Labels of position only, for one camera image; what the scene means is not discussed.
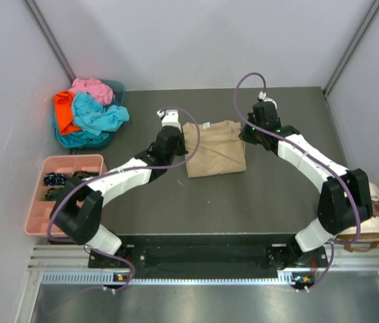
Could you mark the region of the beige t shirt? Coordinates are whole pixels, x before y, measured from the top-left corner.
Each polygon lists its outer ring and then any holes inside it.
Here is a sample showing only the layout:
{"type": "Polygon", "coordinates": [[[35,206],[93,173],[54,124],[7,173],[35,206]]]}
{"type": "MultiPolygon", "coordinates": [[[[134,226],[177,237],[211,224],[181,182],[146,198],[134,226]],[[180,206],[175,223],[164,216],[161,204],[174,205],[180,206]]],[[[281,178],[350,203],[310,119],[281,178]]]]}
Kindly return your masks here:
{"type": "Polygon", "coordinates": [[[205,122],[182,127],[188,154],[189,178],[200,178],[246,171],[245,144],[239,138],[241,124],[231,120],[205,122]]]}

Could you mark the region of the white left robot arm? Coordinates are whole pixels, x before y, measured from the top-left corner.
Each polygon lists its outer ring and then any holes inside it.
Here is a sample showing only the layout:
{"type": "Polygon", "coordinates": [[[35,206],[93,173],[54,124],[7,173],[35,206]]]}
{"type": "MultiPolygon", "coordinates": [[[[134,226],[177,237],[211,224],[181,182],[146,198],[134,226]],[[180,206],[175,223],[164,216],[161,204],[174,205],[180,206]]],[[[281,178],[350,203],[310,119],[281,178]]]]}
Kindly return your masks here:
{"type": "Polygon", "coordinates": [[[116,197],[153,182],[167,172],[176,156],[186,154],[180,126],[163,126],[156,140],[119,168],[90,180],[72,177],[61,189],[50,214],[50,224],[71,242],[103,253],[110,266],[120,266],[127,257],[122,240],[101,224],[102,210],[116,197]]]}

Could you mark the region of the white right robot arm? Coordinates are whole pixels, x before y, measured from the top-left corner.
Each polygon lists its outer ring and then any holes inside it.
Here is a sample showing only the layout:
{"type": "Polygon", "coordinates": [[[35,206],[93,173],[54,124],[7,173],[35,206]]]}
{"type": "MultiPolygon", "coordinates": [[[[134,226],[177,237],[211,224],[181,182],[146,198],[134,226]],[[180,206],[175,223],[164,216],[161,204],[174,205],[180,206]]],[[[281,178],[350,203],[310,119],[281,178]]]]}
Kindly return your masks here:
{"type": "Polygon", "coordinates": [[[294,127],[283,126],[276,104],[259,100],[248,114],[240,139],[260,144],[289,162],[320,193],[316,219],[287,243],[289,261],[304,266],[312,251],[349,228],[359,229],[373,215],[370,183],[361,169],[350,170],[311,146],[294,127]]]}

